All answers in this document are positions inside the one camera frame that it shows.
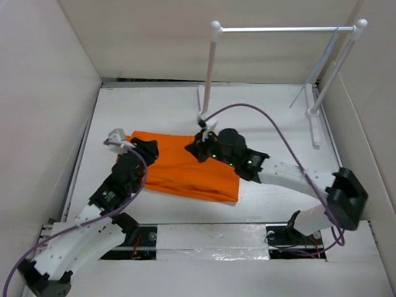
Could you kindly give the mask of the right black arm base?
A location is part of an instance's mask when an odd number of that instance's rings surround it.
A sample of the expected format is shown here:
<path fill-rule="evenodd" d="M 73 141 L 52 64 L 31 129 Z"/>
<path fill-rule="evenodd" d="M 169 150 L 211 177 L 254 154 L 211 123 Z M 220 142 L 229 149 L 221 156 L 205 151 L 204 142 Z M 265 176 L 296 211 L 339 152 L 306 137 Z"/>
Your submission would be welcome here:
<path fill-rule="evenodd" d="M 285 222 L 267 223 L 265 229 L 264 242 L 268 245 L 272 260 L 327 258 L 320 231 L 305 236 L 287 227 Z"/>

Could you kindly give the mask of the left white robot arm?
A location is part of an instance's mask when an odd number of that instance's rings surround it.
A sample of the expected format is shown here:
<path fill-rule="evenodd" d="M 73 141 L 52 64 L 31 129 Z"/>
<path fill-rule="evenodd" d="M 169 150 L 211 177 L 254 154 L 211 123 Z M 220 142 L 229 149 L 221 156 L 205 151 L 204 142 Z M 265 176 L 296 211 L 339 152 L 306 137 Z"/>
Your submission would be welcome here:
<path fill-rule="evenodd" d="M 49 237 L 52 245 L 17 266 L 25 285 L 35 296 L 66 296 L 72 276 L 90 260 L 113 247 L 136 242 L 139 224 L 124 209 L 140 194 L 148 167 L 159 157 L 158 142 L 127 140 L 116 129 L 104 141 L 118 159 L 111 174 L 89 198 L 74 226 Z"/>

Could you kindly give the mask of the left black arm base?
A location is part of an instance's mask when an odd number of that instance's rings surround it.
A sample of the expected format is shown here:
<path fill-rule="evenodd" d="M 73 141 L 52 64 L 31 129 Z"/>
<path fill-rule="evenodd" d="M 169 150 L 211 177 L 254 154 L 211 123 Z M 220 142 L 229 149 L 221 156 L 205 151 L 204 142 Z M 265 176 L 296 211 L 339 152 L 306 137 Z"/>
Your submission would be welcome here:
<path fill-rule="evenodd" d="M 155 260 L 157 258 L 157 225 L 141 225 L 119 246 L 101 256 L 101 260 Z"/>

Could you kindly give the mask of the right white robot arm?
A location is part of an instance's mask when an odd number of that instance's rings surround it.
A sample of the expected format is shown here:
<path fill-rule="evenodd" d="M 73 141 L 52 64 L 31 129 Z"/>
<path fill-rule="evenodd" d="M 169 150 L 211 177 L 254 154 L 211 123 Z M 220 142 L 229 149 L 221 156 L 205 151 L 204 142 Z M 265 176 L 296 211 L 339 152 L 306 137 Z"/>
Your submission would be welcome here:
<path fill-rule="evenodd" d="M 286 236 L 292 243 L 299 244 L 308 235 L 330 227 L 348 231 L 358 228 L 368 193 L 348 168 L 341 167 L 334 173 L 301 170 L 249 148 L 245 138 L 231 128 L 219 134 L 203 129 L 185 149 L 200 163 L 212 158 L 230 165 L 243 180 L 284 187 L 318 199 L 319 205 L 297 210 L 289 219 Z"/>

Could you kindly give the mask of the orange trousers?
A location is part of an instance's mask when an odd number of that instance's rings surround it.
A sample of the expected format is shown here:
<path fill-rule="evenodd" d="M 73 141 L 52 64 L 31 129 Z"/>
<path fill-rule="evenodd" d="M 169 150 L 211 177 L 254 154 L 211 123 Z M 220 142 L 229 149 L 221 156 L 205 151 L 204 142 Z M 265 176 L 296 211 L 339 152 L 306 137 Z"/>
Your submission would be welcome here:
<path fill-rule="evenodd" d="M 237 203 L 239 176 L 232 167 L 213 159 L 199 163 L 184 149 L 194 140 L 193 136 L 135 131 L 126 139 L 131 141 L 134 137 L 158 142 L 159 157 L 148 167 L 146 189 L 193 199 Z"/>

